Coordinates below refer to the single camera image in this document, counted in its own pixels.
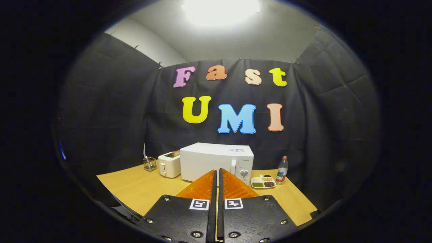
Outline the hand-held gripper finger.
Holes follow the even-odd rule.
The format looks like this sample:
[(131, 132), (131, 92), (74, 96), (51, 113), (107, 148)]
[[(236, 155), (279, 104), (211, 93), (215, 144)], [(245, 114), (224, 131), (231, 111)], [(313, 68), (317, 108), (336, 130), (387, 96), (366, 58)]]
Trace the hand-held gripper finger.
[(271, 195), (229, 197), (245, 189), (229, 171), (219, 170), (218, 237), (225, 243), (278, 243), (299, 228)]
[(164, 243), (213, 243), (217, 216), (216, 170), (189, 188), (193, 193), (162, 195), (139, 221), (139, 229)]

